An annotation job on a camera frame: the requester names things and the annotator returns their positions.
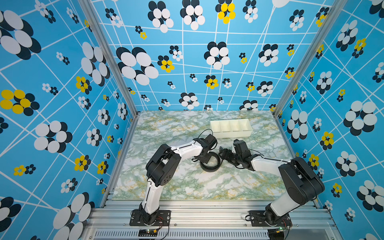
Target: white robot arm segment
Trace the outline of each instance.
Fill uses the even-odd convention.
[[[286,192],[265,208],[265,220],[275,225],[281,217],[293,209],[313,200],[325,189],[324,184],[300,157],[279,161],[268,159],[260,154],[251,155],[243,140],[234,140],[234,151],[220,147],[220,157],[231,164],[242,165],[251,171],[263,171],[277,175],[283,179]]]
[[[146,224],[152,224],[155,221],[163,187],[172,179],[179,162],[195,157],[199,161],[207,163],[211,157],[209,151],[216,144],[216,138],[210,134],[205,139],[195,138],[192,142],[182,146],[169,147],[167,144],[162,144],[158,148],[146,165],[147,191],[139,206],[140,215]]]
[[[200,155],[203,147],[198,142],[190,142],[181,146],[171,147],[170,149],[174,154],[178,154],[180,156],[180,161],[182,161]],[[162,159],[162,163],[164,165],[168,163],[168,158],[166,156]],[[159,200],[164,186],[159,185],[156,187],[155,182],[151,178],[149,178],[147,182],[146,195],[141,205],[144,207],[144,211],[150,215],[159,209]]]

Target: metal rail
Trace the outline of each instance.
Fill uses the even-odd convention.
[[[171,210],[171,228],[183,229],[256,229],[245,220],[249,210],[265,210],[271,201],[252,200],[170,200],[160,201],[160,208]],[[131,211],[141,201],[107,200],[104,208],[94,209],[87,228],[130,227]],[[293,228],[337,229],[327,209],[317,209],[309,202],[290,212]]]
[[[95,14],[95,11],[93,10],[91,1],[79,0],[79,4],[92,28],[92,32],[97,40],[97,43],[99,44],[100,48],[103,50],[104,57],[107,60],[107,63],[109,68],[111,69],[111,72],[113,73],[113,76],[116,80],[119,90],[121,91],[121,94],[123,95],[124,99],[127,101],[129,110],[133,114],[134,118],[136,118],[137,117],[136,106],[128,92],[127,85],[125,84],[124,79],[119,70],[119,67],[113,57],[112,50],[108,45],[108,42],[103,33],[103,30],[101,29],[98,18]]]
[[[295,72],[295,75],[291,79],[291,81],[288,83],[287,88],[285,89],[283,95],[281,96],[278,104],[276,105],[276,109],[274,111],[275,117],[280,113],[280,111],[284,108],[284,106],[287,104],[292,90],[296,87],[296,85],[299,83],[301,77],[304,75],[305,71],[307,70],[309,64],[313,60],[319,46],[324,41],[325,37],[331,30],[333,24],[335,23],[336,19],[340,15],[343,7],[347,3],[348,0],[335,0],[331,11],[327,15],[327,20],[324,21],[323,25],[321,26],[320,30],[316,33],[310,47],[308,48],[307,52],[305,53],[303,59],[301,60],[299,66],[296,68],[297,71]]]

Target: marble tabletop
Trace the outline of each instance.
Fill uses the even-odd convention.
[[[266,157],[290,159],[290,154],[270,111],[143,111],[140,113],[113,200],[142,200],[147,188],[145,166],[158,147],[192,141],[209,128],[211,120],[248,118],[250,137],[238,138]],[[232,138],[217,139],[232,149]],[[205,172],[191,158],[180,162],[172,180],[164,186],[162,200],[274,200],[285,192],[282,179],[266,172],[236,169],[224,161],[216,172]]]

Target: blue wallpaper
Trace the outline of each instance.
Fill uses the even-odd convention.
[[[275,109],[333,0],[92,3],[139,111],[257,111]]]
[[[77,1],[0,11],[0,239],[78,239],[132,116]]]
[[[384,233],[384,2],[349,0],[278,115],[344,239]]]

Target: black mounting plate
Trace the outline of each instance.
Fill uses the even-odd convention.
[[[169,226],[170,221],[170,210],[158,210],[157,212],[158,217],[162,217],[164,219],[163,226]],[[145,227],[158,227],[160,225],[159,221],[155,221],[155,223],[151,226],[145,225],[143,222],[143,218],[140,215],[140,211],[138,209],[135,209],[132,211],[131,220],[129,222],[130,226],[145,226]]]
[[[265,221],[258,221],[258,217],[262,217],[264,216],[264,212],[265,210],[262,210],[262,211],[249,211],[249,215],[250,215],[250,218],[252,219],[252,217],[254,217],[254,220],[251,220],[251,224],[253,227],[270,227],[270,225],[268,225]],[[289,214],[285,214],[282,216],[283,218],[286,218],[286,219],[289,219]],[[286,227],[288,224],[289,226],[289,221],[284,221],[281,219],[276,226],[274,227]]]

